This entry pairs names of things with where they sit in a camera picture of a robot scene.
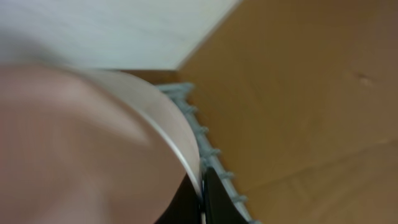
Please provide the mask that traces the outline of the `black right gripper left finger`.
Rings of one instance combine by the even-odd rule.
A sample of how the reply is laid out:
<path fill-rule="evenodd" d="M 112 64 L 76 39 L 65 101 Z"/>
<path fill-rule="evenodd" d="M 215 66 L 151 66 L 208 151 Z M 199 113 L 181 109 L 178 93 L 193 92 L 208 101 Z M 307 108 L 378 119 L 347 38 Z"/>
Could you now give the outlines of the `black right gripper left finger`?
<path fill-rule="evenodd" d="M 201 224 L 200 200 L 188 175 L 155 224 Z"/>

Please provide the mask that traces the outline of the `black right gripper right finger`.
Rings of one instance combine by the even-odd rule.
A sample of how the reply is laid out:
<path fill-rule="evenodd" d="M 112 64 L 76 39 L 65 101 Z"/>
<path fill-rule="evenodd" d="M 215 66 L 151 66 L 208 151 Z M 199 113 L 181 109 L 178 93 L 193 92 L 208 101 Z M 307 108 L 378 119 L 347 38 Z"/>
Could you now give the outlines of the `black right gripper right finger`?
<path fill-rule="evenodd" d="M 207 224 L 248 224 L 234 206 L 214 168 L 203 176 L 203 203 Z"/>

